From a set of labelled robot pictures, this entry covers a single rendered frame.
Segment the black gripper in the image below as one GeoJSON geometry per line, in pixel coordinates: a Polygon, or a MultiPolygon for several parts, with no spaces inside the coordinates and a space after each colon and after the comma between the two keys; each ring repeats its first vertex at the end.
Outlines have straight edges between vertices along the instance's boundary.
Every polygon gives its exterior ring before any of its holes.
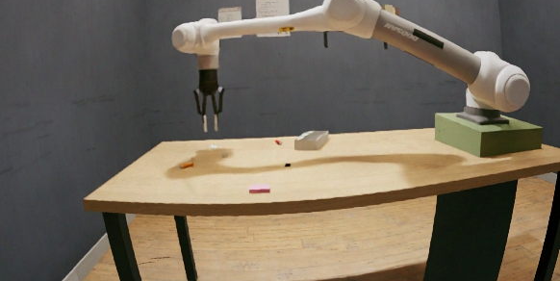
{"type": "Polygon", "coordinates": [[[193,94],[195,95],[197,111],[200,115],[202,115],[202,122],[204,123],[204,132],[207,132],[207,124],[206,124],[206,116],[205,116],[207,96],[211,95],[212,97],[213,108],[215,113],[214,114],[215,131],[217,131],[217,122],[218,122],[217,115],[222,112],[222,100],[223,100],[224,91],[225,88],[221,88],[217,83],[217,69],[199,70],[199,86],[198,89],[195,89],[193,91],[193,94]],[[209,83],[209,82],[214,82],[214,83],[209,83]],[[218,99],[219,110],[216,107],[216,97],[215,97],[215,93],[217,89],[219,91],[219,99],[218,99]],[[203,94],[202,112],[200,111],[200,104],[198,98],[199,91],[201,91],[201,93],[203,94]]]}

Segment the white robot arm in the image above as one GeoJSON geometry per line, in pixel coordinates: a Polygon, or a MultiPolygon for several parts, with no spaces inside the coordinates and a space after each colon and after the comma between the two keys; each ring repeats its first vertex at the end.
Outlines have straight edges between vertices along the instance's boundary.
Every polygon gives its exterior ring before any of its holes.
{"type": "Polygon", "coordinates": [[[519,67],[502,61],[493,52],[473,54],[382,10],[373,0],[324,0],[323,6],[287,16],[218,24],[211,18],[200,21],[182,24],[172,33],[177,50],[197,54],[198,70],[218,68],[220,38],[341,30],[361,38],[380,39],[466,82],[467,107],[456,117],[477,125],[509,124],[500,111],[520,109],[529,96],[529,80],[519,67]]]}

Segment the pink flat block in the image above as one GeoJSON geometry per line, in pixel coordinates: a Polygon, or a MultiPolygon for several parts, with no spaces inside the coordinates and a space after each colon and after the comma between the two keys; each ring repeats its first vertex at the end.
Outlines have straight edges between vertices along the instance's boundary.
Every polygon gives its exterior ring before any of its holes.
{"type": "Polygon", "coordinates": [[[270,192],[269,184],[249,185],[249,193],[270,192]]]}

